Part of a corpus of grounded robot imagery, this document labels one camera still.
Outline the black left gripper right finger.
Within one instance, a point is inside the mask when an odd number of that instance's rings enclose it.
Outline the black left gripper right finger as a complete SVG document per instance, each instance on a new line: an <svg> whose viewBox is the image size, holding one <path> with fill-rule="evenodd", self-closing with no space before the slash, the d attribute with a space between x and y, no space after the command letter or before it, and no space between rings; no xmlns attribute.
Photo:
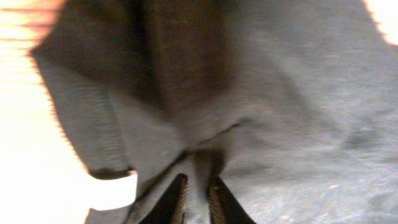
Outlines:
<svg viewBox="0 0 398 224"><path fill-rule="evenodd" d="M208 202L211 224L256 224L219 177L211 181Z"/></svg>

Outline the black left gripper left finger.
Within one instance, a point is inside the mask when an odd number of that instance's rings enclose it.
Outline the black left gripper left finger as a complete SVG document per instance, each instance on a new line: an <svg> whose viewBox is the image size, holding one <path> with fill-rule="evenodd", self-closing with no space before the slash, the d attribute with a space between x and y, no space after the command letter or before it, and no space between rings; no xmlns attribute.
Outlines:
<svg viewBox="0 0 398 224"><path fill-rule="evenodd" d="M188 176L178 174L139 224L186 224Z"/></svg>

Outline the black t-shirt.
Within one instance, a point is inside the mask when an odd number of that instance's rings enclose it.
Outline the black t-shirt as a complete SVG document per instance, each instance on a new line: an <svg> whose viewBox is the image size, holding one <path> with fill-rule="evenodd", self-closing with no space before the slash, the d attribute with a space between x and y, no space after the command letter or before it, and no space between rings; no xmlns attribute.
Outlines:
<svg viewBox="0 0 398 224"><path fill-rule="evenodd" d="M32 52L92 177L139 223L178 174L186 223L217 177L256 223L397 222L397 48L361 1L67 1Z"/></svg>

